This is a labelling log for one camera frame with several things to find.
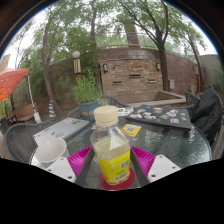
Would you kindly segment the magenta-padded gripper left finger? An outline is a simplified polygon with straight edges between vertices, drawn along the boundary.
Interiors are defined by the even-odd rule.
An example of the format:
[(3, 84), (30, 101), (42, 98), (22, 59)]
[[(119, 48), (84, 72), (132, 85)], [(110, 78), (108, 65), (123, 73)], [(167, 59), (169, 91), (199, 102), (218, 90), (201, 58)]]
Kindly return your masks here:
[(86, 178), (94, 155), (93, 148), (88, 146), (68, 158), (60, 157), (47, 171), (76, 185), (87, 187)]

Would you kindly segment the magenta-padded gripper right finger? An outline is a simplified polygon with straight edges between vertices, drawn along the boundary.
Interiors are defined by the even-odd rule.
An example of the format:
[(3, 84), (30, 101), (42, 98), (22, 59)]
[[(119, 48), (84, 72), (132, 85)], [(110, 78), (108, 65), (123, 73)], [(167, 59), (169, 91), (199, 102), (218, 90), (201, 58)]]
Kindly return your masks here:
[(134, 146), (131, 147), (131, 161), (141, 186), (155, 182), (180, 170), (180, 167), (166, 156), (154, 156)]

